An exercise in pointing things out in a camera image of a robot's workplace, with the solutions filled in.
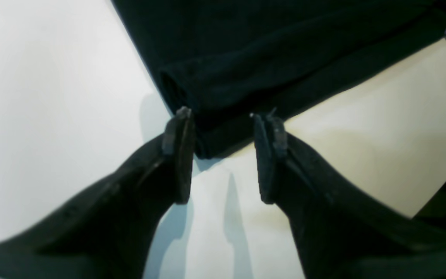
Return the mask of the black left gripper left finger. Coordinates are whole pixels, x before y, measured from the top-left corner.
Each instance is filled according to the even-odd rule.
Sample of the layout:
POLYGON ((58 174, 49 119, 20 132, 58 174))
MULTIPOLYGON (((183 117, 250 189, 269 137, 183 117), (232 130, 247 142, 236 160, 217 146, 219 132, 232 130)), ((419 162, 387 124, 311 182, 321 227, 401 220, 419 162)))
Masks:
POLYGON ((195 141, 182 107, 113 173, 0 242, 0 278, 141 279, 161 218, 189 200, 195 141))

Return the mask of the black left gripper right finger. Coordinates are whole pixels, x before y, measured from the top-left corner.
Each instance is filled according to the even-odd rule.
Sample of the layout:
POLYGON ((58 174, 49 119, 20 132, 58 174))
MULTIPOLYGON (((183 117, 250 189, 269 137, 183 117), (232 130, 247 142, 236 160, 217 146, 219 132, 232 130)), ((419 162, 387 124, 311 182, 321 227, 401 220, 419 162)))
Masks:
POLYGON ((287 216, 307 279, 446 279, 446 182, 407 218, 349 182, 280 118, 252 118, 261 200, 287 216))

